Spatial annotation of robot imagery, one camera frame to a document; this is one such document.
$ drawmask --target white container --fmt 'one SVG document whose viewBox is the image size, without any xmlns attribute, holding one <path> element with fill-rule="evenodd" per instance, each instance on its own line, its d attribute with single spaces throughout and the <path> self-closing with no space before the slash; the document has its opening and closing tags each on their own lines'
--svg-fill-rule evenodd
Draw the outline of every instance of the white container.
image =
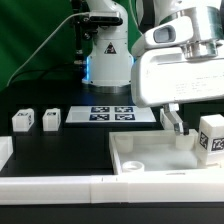
<svg viewBox="0 0 224 224">
<path fill-rule="evenodd" d="M 173 130 L 111 132 L 110 153 L 114 172 L 120 175 L 135 173 L 135 170 L 147 173 L 197 169 L 197 137 L 195 130 L 190 130 L 188 136 L 176 136 Z M 127 162 L 129 165 L 136 162 L 136 165 L 128 168 Z"/>
</svg>

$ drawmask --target black table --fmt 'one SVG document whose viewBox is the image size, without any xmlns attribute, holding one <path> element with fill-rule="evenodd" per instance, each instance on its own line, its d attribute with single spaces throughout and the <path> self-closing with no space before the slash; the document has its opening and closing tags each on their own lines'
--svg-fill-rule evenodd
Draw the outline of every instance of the black table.
<svg viewBox="0 0 224 224">
<path fill-rule="evenodd" d="M 71 81 L 20 81 L 0 93 L 0 136 L 13 136 L 14 153 L 1 177 L 111 175 L 109 132 L 159 130 L 155 123 L 65 123 L 71 106 L 132 106 L 130 92 L 89 92 Z M 32 108 L 35 123 L 28 133 L 14 133 L 11 118 Z M 46 109 L 60 108 L 58 132 L 44 133 Z M 159 120 L 159 108 L 153 108 Z M 186 104 L 180 114 L 190 128 L 201 115 L 223 114 L 223 101 Z M 2 223 L 223 223 L 224 203 L 142 203 L 0 206 Z"/>
</svg>

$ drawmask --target green wall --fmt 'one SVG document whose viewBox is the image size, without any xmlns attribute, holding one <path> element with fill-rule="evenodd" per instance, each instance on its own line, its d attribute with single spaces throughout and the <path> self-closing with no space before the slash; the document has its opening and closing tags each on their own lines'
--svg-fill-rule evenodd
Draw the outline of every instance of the green wall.
<svg viewBox="0 0 224 224">
<path fill-rule="evenodd" d="M 130 49 L 139 34 L 129 13 L 128 0 L 116 2 L 129 14 Z M 0 90 L 12 73 L 71 14 L 69 0 L 0 0 Z M 73 61 L 74 43 L 75 33 L 66 24 L 24 70 L 45 69 Z"/>
</svg>

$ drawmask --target white base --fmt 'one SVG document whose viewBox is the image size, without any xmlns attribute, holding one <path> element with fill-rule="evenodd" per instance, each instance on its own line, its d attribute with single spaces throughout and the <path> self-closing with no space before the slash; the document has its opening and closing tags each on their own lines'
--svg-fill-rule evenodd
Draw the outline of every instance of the white base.
<svg viewBox="0 0 224 224">
<path fill-rule="evenodd" d="M 118 134 L 110 133 L 110 144 L 114 136 Z M 126 140 L 129 141 L 131 135 L 128 134 Z M 137 136 L 133 143 L 140 141 L 144 145 L 149 141 L 147 137 L 150 135 L 149 132 L 144 133 L 143 137 L 141 137 L 143 132 L 132 134 Z M 169 136 L 167 131 L 161 131 L 160 134 L 163 134 L 160 136 L 161 144 L 169 140 L 169 144 L 172 143 L 175 146 L 174 137 L 167 138 Z M 151 140 L 154 143 L 158 142 L 158 138 L 155 137 Z M 195 168 L 195 158 L 191 154 L 194 149 L 191 145 L 189 144 L 188 148 L 185 146 L 182 151 L 179 149 L 179 152 L 190 155 L 190 161 L 182 162 Z M 164 148 L 162 151 L 169 151 L 172 155 L 174 151 L 178 152 L 177 149 L 172 150 Z M 119 160 L 117 156 L 118 154 L 114 154 L 112 157 L 116 167 Z M 156 166 L 160 166 L 161 163 L 160 158 L 155 161 Z M 224 201 L 224 169 L 201 167 L 201 169 L 183 170 L 185 168 L 183 164 L 179 163 L 179 167 L 175 166 L 175 170 L 125 174 L 120 172 L 120 175 L 109 176 L 0 178 L 0 205 Z"/>
<path fill-rule="evenodd" d="M 0 137 L 0 171 L 13 153 L 12 138 Z"/>
</svg>

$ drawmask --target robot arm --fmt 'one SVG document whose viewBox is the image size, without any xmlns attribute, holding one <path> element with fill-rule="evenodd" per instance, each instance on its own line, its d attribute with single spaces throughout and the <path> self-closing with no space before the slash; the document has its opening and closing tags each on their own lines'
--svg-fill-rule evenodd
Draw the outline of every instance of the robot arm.
<svg viewBox="0 0 224 224">
<path fill-rule="evenodd" d="M 87 57 L 87 88 L 103 93 L 130 89 L 133 57 L 128 51 L 128 15 L 112 0 L 86 0 L 89 16 L 84 17 L 84 38 L 92 40 Z"/>
<path fill-rule="evenodd" d="M 224 97 L 221 0 L 154 0 L 155 28 L 132 48 L 132 98 L 138 107 Z M 167 110 L 172 123 L 172 110 Z"/>
</svg>

